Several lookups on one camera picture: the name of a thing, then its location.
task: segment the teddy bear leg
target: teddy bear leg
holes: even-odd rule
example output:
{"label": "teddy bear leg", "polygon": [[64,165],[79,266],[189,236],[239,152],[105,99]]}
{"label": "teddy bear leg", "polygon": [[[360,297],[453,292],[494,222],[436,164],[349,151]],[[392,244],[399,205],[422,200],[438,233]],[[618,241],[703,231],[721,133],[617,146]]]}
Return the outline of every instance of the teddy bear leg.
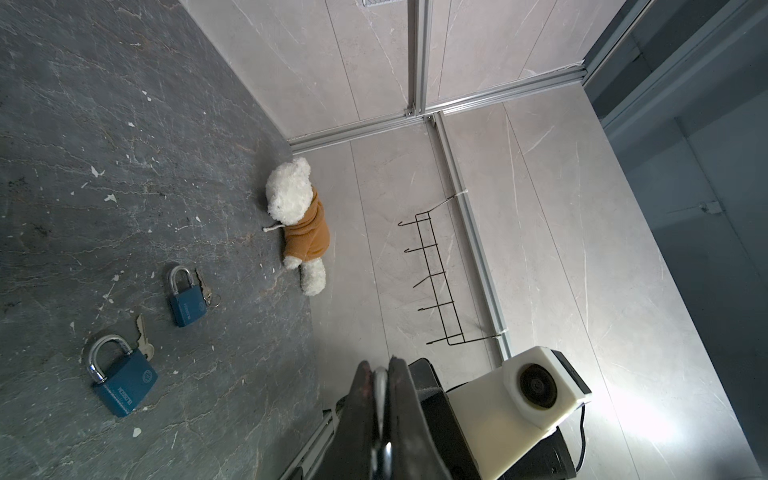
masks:
{"label": "teddy bear leg", "polygon": [[289,255],[288,257],[283,258],[283,265],[285,265],[288,270],[295,270],[301,265],[301,259]]}
{"label": "teddy bear leg", "polygon": [[301,290],[304,295],[315,296],[326,287],[326,268],[317,258],[301,264]]}

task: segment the black hook rack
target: black hook rack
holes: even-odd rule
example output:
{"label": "black hook rack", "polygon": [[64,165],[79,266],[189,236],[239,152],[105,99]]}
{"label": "black hook rack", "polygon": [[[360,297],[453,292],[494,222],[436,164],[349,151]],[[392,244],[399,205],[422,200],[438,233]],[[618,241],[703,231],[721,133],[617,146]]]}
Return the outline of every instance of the black hook rack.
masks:
{"label": "black hook rack", "polygon": [[[433,340],[431,342],[427,342],[426,343],[427,345],[432,345],[433,343],[441,342],[443,340],[445,340],[445,342],[448,343],[451,346],[463,345],[465,343],[472,343],[472,342],[478,342],[480,340],[492,339],[492,338],[495,338],[495,337],[501,335],[499,333],[499,334],[496,334],[496,335],[483,336],[483,337],[478,338],[478,339],[470,339],[470,340],[466,339],[466,336],[464,334],[464,329],[462,328],[462,322],[458,318],[458,311],[456,310],[456,304],[455,304],[455,302],[453,300],[453,294],[451,293],[451,286],[448,283],[448,276],[446,274],[445,265],[443,265],[443,263],[442,263],[442,255],[440,255],[440,249],[438,247],[437,236],[435,235],[435,228],[432,225],[432,215],[430,213],[434,209],[436,209],[438,207],[441,207],[442,205],[447,204],[450,200],[458,197],[461,194],[465,194],[465,193],[467,193],[467,190],[458,192],[457,194],[454,194],[454,195],[446,198],[440,204],[435,205],[434,207],[430,208],[426,212],[420,212],[420,213],[414,215],[413,216],[413,219],[414,219],[413,222],[403,223],[401,221],[401,222],[398,222],[398,224],[397,224],[398,227],[405,227],[407,225],[413,225],[413,224],[416,225],[416,230],[419,232],[419,242],[421,243],[421,246],[418,247],[418,248],[406,248],[404,250],[404,253],[411,253],[411,252],[422,251],[424,253],[424,262],[427,264],[427,276],[425,276],[423,279],[421,279],[416,285],[413,286],[413,288],[416,288],[417,286],[419,286],[422,283],[424,283],[426,280],[429,280],[429,282],[432,284],[432,294],[435,296],[435,305],[425,306],[423,308],[418,309],[417,311],[418,312],[423,312],[425,310],[431,310],[431,309],[435,309],[436,308],[437,311],[438,311],[438,314],[440,315],[440,323],[442,324],[442,331],[443,331],[443,334],[445,335],[442,338]],[[434,243],[431,243],[429,245],[425,245],[424,244],[424,236],[422,235],[421,228],[419,227],[419,224],[422,223],[422,222],[426,222],[426,223],[429,224],[429,229],[432,231],[432,239],[435,241]],[[429,249],[429,248],[434,248],[435,249],[435,252],[437,253],[438,261],[440,263],[439,271],[436,272],[436,273],[432,272],[432,268],[429,265],[429,256],[427,255],[427,249]],[[448,297],[449,297],[449,301],[448,302],[442,302],[442,303],[438,299],[437,288],[435,287],[435,280],[434,280],[436,276],[441,276],[441,275],[443,276],[443,280],[445,281],[445,288],[448,290]],[[441,307],[447,306],[447,305],[450,305],[451,308],[453,308],[453,314],[456,317],[456,324],[458,325],[459,333],[456,333],[455,335],[449,335],[448,334],[448,329],[445,327],[445,317],[442,314]],[[461,337],[461,341],[460,342],[452,342],[452,339],[457,339],[457,337]]]}

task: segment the padlock shackle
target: padlock shackle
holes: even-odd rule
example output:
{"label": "padlock shackle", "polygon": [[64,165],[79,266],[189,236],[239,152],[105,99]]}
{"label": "padlock shackle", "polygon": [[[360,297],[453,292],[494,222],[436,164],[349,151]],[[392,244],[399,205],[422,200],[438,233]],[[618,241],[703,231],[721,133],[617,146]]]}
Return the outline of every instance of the padlock shackle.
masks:
{"label": "padlock shackle", "polygon": [[179,294],[179,286],[176,284],[176,275],[179,272],[184,272],[187,274],[187,281],[190,283],[190,287],[194,286],[194,279],[192,278],[192,272],[189,271],[188,268],[181,265],[176,265],[174,268],[170,270],[170,273],[168,274],[168,283],[170,284],[170,291],[174,295]]}
{"label": "padlock shackle", "polygon": [[91,350],[88,352],[88,373],[91,374],[91,378],[96,383],[104,383],[107,381],[107,376],[104,374],[104,372],[101,371],[101,368],[99,368],[98,364],[96,363],[96,355],[98,355],[98,350],[107,342],[116,342],[126,356],[133,352],[133,349],[130,345],[128,345],[128,342],[126,342],[125,339],[119,335],[106,335],[96,340],[91,346]]}

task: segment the white fur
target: white fur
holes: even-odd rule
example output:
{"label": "white fur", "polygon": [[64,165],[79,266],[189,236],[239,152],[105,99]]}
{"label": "white fur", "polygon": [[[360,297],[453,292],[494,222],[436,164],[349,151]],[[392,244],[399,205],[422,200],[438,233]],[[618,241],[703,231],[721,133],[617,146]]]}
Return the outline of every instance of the white fur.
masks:
{"label": "white fur", "polygon": [[304,157],[279,165],[266,180],[266,212],[283,225],[296,225],[312,203],[310,164]]}
{"label": "white fur", "polygon": [[326,287],[326,266],[322,258],[301,264],[301,290],[304,295],[315,296]]}
{"label": "white fur", "polygon": [[[310,164],[304,157],[279,165],[266,180],[266,212],[283,225],[296,225],[304,218],[312,203]],[[265,232],[280,227],[264,228]],[[301,290],[304,295],[314,296],[326,287],[326,268],[323,259],[302,263],[296,257],[285,257],[283,265],[288,270],[301,266]]]}

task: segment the black lens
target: black lens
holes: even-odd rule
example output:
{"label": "black lens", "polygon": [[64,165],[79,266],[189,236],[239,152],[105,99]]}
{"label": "black lens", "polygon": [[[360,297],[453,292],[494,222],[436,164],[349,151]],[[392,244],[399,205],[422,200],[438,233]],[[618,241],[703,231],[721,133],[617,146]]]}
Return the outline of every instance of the black lens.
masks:
{"label": "black lens", "polygon": [[541,365],[532,363],[520,373],[520,390],[536,406],[550,409],[558,399],[558,386],[552,375]]}

